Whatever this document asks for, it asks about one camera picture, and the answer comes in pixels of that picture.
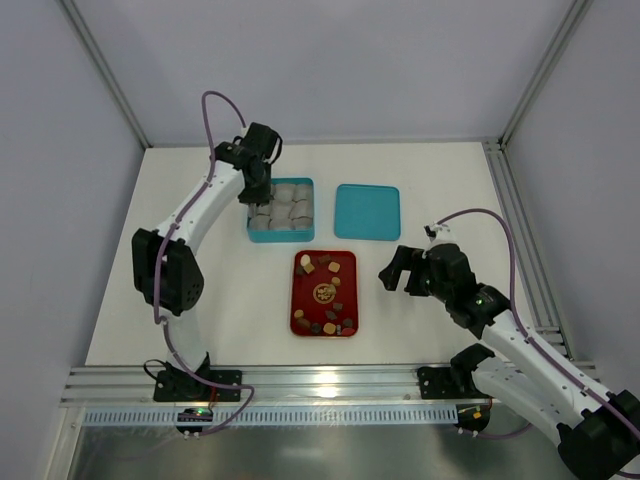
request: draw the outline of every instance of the cable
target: cable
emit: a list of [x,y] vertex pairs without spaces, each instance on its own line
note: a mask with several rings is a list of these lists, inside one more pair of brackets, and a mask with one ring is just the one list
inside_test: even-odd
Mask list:
[[256,392],[256,389],[252,385],[225,385],[225,384],[222,384],[222,383],[215,383],[215,382],[211,382],[209,380],[206,380],[206,379],[198,376],[198,374],[193,372],[184,363],[184,361],[182,360],[182,358],[180,357],[178,352],[176,352],[176,349],[173,346],[173,342],[171,341],[171,337],[169,336],[169,326],[167,325],[166,321],[164,321],[162,323],[162,331],[164,333],[164,340],[165,340],[165,342],[167,342],[167,347],[169,347],[169,353],[171,355],[173,355],[173,358],[176,359],[176,362],[178,362],[178,365],[180,365],[180,368],[182,368],[182,370],[184,370],[194,380],[197,380],[198,382],[200,382],[200,383],[202,383],[204,385],[208,385],[209,387],[214,387],[214,388],[217,388],[217,389],[249,390],[249,396],[244,401],[244,403],[240,406],[240,408],[238,408],[238,410],[236,410],[233,413],[233,415],[231,415],[229,418],[227,418],[222,423],[216,425],[215,427],[212,427],[212,428],[210,428],[208,430],[203,431],[202,433],[200,433],[200,436],[204,437],[205,435],[211,435],[212,433],[219,432],[220,430],[225,428],[227,425],[229,425],[231,422],[233,422],[236,418],[238,418],[238,416],[244,411],[244,409],[247,408],[249,403],[251,403],[251,400],[253,400],[253,396],[254,396],[254,394]]
[[640,430],[636,428],[636,426],[631,423],[627,418],[624,417],[618,410],[616,410],[609,402],[607,402],[604,398],[598,395],[596,392],[592,391],[587,385],[582,383],[579,378],[575,377],[571,372],[569,372],[566,368],[564,368],[559,362],[557,362],[547,351],[539,344],[535,338],[528,336],[527,330],[525,329],[524,323],[520,319],[520,315],[518,314],[518,310],[516,308],[516,255],[515,255],[515,245],[513,241],[513,235],[511,234],[511,230],[507,225],[507,222],[498,215],[497,213],[488,210],[486,208],[469,208],[467,210],[461,210],[456,213],[452,213],[444,217],[438,223],[442,224],[449,220],[452,220],[456,217],[460,217],[462,215],[467,215],[470,213],[483,213],[485,215],[489,215],[496,219],[502,230],[507,237],[507,244],[509,246],[509,302],[511,306],[511,313],[513,313],[513,318],[516,322],[516,325],[520,329],[520,332],[525,336],[525,340],[527,340],[531,346],[545,359],[547,360],[553,367],[555,367],[560,373],[562,373],[571,383],[576,385],[580,390],[585,392],[591,398],[593,398],[596,402],[602,405],[605,409],[607,409],[614,417],[622,422],[622,424],[627,427],[631,433],[636,437],[638,441],[640,441]]
[[255,393],[255,388],[251,385],[225,385],[222,383],[215,383],[215,382],[206,380],[198,376],[195,372],[193,372],[184,363],[184,361],[180,357],[180,354],[176,351],[173,345],[173,342],[171,341],[171,337],[169,335],[169,327],[167,325],[167,318],[163,315],[160,315],[160,277],[161,277],[161,269],[162,269],[162,258],[164,257],[165,250],[167,249],[167,245],[169,244],[169,241],[171,240],[171,237],[173,236],[173,234],[176,232],[176,230],[180,229],[180,222],[182,221],[184,216],[187,214],[189,209],[198,201],[198,199],[202,196],[202,194],[208,188],[214,176],[215,165],[216,165],[216,154],[215,154],[215,145],[213,142],[213,135],[211,134],[211,126],[209,125],[209,115],[207,112],[207,102],[206,102],[207,97],[211,95],[219,97],[224,101],[226,101],[238,115],[238,118],[240,119],[240,123],[242,124],[243,128],[247,126],[244,120],[244,117],[242,116],[242,113],[240,113],[240,110],[238,109],[236,104],[233,103],[231,99],[229,99],[227,96],[213,90],[208,90],[202,94],[202,99],[201,99],[202,117],[204,120],[204,128],[207,133],[207,141],[209,142],[209,150],[210,150],[209,173],[207,174],[206,181],[203,182],[202,186],[198,189],[198,191],[193,195],[193,197],[191,197],[191,199],[180,210],[180,212],[174,219],[173,223],[169,227],[167,234],[162,239],[162,243],[160,244],[160,248],[158,249],[158,255],[156,257],[156,264],[155,264],[155,271],[154,271],[154,278],[153,278],[153,319],[156,325],[162,324],[162,331],[164,333],[164,339],[167,344],[167,347],[169,348],[169,352],[171,353],[173,358],[175,358],[176,362],[178,363],[178,365],[180,365],[182,370],[185,373],[187,373],[190,377],[192,377],[194,380],[200,382],[203,385],[207,385],[209,387],[214,387],[216,389],[227,389],[227,390],[249,390],[249,396],[247,397],[245,402],[242,404],[242,406],[240,406],[240,408],[238,408],[238,410],[236,410],[236,412],[233,415],[231,415],[229,418],[227,418],[225,421],[223,421],[219,425],[216,425],[215,427],[212,427],[209,430],[202,432],[200,436],[210,435],[212,433],[219,432],[220,430],[225,428],[229,423],[235,420],[245,408],[247,408],[247,405],[249,405],[249,402],[251,402],[251,400],[253,399],[253,395]]

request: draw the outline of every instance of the white wall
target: white wall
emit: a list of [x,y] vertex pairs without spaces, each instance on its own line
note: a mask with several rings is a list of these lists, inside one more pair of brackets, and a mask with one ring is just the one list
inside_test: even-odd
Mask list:
[[[289,141],[498,136],[571,0],[76,0],[153,144],[215,88]],[[234,135],[226,106],[214,131]]]
[[142,151],[53,0],[0,6],[0,476],[35,478]]
[[570,333],[640,395],[640,2],[587,13],[510,148]]

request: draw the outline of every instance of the black bracket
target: black bracket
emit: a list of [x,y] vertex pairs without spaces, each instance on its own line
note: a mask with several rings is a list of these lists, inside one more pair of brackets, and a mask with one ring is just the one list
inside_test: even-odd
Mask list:
[[451,367],[420,367],[418,386],[423,400],[487,399],[488,395],[460,384]]
[[[159,403],[175,402],[209,402],[212,400],[212,389],[194,380],[189,374],[166,364],[166,369],[158,372],[156,387],[153,392],[153,400]],[[195,372],[199,377],[210,382],[223,385],[241,385],[241,370],[212,370],[209,357]],[[227,390],[218,388],[215,392],[216,402],[239,402],[240,390]]]
[[423,400],[489,398],[473,384],[471,373],[478,365],[495,354],[476,343],[451,359],[450,367],[420,367],[418,382]]

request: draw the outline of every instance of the wrapped candy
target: wrapped candy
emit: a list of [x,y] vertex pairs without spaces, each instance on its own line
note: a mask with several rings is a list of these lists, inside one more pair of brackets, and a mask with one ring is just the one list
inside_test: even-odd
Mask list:
[[291,210],[295,204],[293,202],[281,202],[274,200],[271,202],[271,218],[274,220],[284,220],[289,218]]
[[313,218],[313,204],[308,200],[296,202],[291,210],[291,218]]
[[280,202],[292,202],[296,186],[293,183],[278,183],[274,198]]
[[249,222],[249,228],[256,231],[269,230],[271,218],[268,215],[256,215]]
[[304,183],[296,185],[295,192],[293,193],[293,201],[299,202],[300,200],[312,200],[313,199],[313,186]]
[[295,220],[292,220],[291,223],[293,223],[293,228],[295,230],[306,230],[307,228],[311,228],[313,220],[310,218],[296,218]]
[[271,220],[269,223],[269,230],[281,231],[281,230],[293,230],[293,223],[288,218],[280,220]]

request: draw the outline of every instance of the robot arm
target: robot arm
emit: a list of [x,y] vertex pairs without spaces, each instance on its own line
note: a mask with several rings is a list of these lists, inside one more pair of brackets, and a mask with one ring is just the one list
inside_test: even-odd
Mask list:
[[[159,303],[172,343],[193,371],[206,370],[209,364],[194,308],[204,289],[204,277],[195,258],[198,249],[234,198],[245,204],[270,201],[271,166],[282,145],[277,132],[257,123],[238,139],[238,143],[222,142],[215,148],[213,176],[203,175],[174,213],[153,231],[139,229],[132,239],[135,288],[153,305],[155,262],[161,243],[171,234],[162,260]],[[278,142],[275,159],[268,161]],[[180,369],[172,355],[169,362]]]
[[[427,249],[400,246],[379,274],[385,289],[396,290],[410,271],[405,292],[444,303],[460,327],[513,362],[506,365],[489,348],[473,345],[451,360],[454,378],[501,400],[540,429],[580,479],[609,478],[640,453],[627,423],[640,427],[640,402],[628,391],[617,395],[584,375],[521,322],[495,288],[476,282],[466,255],[446,225],[427,227]],[[576,383],[570,377],[579,379]]]

